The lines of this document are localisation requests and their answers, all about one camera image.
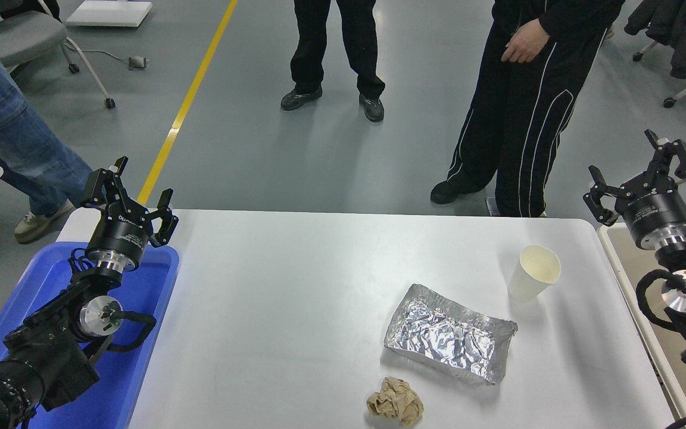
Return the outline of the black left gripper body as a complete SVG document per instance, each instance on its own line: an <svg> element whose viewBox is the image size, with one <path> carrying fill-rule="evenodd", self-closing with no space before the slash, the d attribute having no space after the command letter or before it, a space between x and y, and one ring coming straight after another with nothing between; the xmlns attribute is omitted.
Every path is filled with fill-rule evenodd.
<svg viewBox="0 0 686 429"><path fill-rule="evenodd" d="M135 201L115 201L101 212L85 255L93 263L113 257L123 268L137 269L152 234L146 208Z"/></svg>

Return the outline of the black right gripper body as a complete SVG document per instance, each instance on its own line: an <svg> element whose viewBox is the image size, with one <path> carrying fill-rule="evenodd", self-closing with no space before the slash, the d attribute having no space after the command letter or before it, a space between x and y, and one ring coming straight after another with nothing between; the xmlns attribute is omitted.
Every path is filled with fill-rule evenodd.
<svg viewBox="0 0 686 429"><path fill-rule="evenodd" d="M686 241L686 204L671 178L634 178L621 185L616 212L623 218L634 244L658 250Z"/></svg>

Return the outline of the person's hand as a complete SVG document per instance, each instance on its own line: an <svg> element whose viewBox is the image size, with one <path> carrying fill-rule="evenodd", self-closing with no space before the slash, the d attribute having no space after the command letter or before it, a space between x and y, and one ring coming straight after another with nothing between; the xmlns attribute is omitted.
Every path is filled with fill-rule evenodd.
<svg viewBox="0 0 686 429"><path fill-rule="evenodd" d="M544 49L550 35L537 18L520 27L506 44L501 61L510 63L530 63Z"/></svg>

